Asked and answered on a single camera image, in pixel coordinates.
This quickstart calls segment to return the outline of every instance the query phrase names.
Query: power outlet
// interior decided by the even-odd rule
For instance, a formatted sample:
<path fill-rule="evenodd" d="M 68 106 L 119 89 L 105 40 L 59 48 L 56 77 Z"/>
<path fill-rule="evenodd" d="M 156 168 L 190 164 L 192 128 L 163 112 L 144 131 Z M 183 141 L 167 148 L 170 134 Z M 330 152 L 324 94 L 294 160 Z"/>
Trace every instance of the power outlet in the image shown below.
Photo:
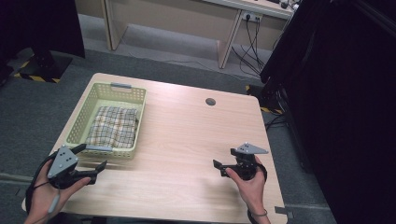
<path fill-rule="evenodd" d="M 262 14 L 256 12 L 244 11 L 242 20 L 247 21 L 248 17 L 249 17 L 249 21 L 253 21 L 253 22 L 262 21 Z"/>

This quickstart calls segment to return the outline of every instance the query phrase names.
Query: human hand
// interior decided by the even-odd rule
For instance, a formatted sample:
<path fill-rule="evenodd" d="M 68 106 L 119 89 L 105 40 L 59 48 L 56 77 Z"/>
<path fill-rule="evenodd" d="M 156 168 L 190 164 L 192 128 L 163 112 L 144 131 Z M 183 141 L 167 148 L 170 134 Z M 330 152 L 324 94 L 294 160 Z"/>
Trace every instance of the human hand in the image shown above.
<path fill-rule="evenodd" d="M 74 193 L 82 189 L 91 181 L 89 177 L 85 177 L 67 189 L 56 189 L 50 184 L 47 178 L 51 162 L 52 161 L 47 161 L 37 176 L 35 187 L 41 186 L 37 187 L 33 192 L 32 205 L 29 216 L 24 222 L 25 224 L 46 223 L 47 220 L 55 217 L 62 210 L 64 204 Z M 59 201 L 56 203 L 53 212 L 49 213 L 52 202 L 58 196 Z"/>
<path fill-rule="evenodd" d="M 258 157 L 255 157 L 256 162 L 262 164 Z M 225 170 L 227 175 L 235 182 L 239 189 L 242 200 L 247 204 L 247 208 L 250 213 L 254 216 L 256 221 L 260 223 L 269 223 L 267 216 L 257 216 L 266 214 L 264 205 L 262 202 L 262 195 L 264 193 L 265 178 L 262 169 L 257 167 L 257 172 L 254 177 L 250 180 L 243 180 L 239 175 L 231 168 Z"/>

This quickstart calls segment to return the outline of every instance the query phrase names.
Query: basket handle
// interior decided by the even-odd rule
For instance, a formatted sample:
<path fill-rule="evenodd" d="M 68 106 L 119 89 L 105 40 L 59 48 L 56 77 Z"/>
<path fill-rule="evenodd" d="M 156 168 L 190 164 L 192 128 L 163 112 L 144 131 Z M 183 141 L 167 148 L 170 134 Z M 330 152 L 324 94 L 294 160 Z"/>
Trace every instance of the basket handle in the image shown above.
<path fill-rule="evenodd" d="M 95 150 L 95 151 L 113 151 L 112 147 L 99 147 L 99 146 L 94 146 L 94 145 L 87 145 L 85 147 L 88 150 Z"/>
<path fill-rule="evenodd" d="M 124 89 L 131 89 L 132 86 L 129 84 L 123 84 L 123 83 L 118 83 L 118 82 L 112 82 L 110 84 L 111 87 L 116 87 L 116 88 L 124 88 Z"/>

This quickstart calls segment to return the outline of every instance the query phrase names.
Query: floor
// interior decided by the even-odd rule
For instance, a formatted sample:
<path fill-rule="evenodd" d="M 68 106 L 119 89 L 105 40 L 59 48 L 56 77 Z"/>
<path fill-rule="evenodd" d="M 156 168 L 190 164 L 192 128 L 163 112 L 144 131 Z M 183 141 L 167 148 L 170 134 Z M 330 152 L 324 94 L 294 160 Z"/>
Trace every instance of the floor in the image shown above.
<path fill-rule="evenodd" d="M 226 67 L 219 69 L 217 41 L 192 35 L 183 35 L 138 25 L 129 25 L 118 48 L 108 50 L 103 19 L 79 15 L 84 47 L 107 53 L 151 59 L 154 61 L 182 64 L 211 71 L 239 76 L 235 78 L 260 78 L 231 52 Z M 257 57 L 249 46 L 234 45 L 235 52 L 259 70 Z M 270 50 L 258 49 L 258 58 L 266 62 Z"/>

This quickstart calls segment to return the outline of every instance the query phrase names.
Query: desk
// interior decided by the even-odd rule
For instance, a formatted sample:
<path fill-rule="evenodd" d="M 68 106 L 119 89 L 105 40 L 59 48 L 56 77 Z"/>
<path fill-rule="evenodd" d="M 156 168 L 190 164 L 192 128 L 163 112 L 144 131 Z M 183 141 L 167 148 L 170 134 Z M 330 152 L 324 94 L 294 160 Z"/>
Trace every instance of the desk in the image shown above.
<path fill-rule="evenodd" d="M 102 13 L 109 49 L 118 47 L 128 24 L 138 24 L 218 40 L 220 68 L 225 67 L 232 44 L 250 45 L 247 28 L 245 24 L 241 26 L 245 11 L 263 15 L 258 48 L 269 50 L 292 13 L 266 0 L 102 0 L 102 7 L 92 0 L 76 3 L 78 13 L 93 16 Z M 249 30 L 254 33 L 256 24 L 250 23 Z"/>
<path fill-rule="evenodd" d="M 109 161 L 95 185 L 71 197 L 68 213 L 104 217 L 248 223 L 247 208 L 235 183 L 220 177 L 212 160 L 235 164 L 231 147 L 249 142 L 270 149 L 256 98 L 129 77 L 96 74 L 83 92 L 53 150 L 65 141 L 83 96 L 95 81 L 119 82 L 147 90 L 135 155 Z M 207 105 L 213 98 L 215 105 Z M 265 208 L 273 223 L 286 223 L 275 213 L 284 207 L 272 153 L 259 155 L 268 171 Z M 80 162 L 79 170 L 92 168 Z"/>

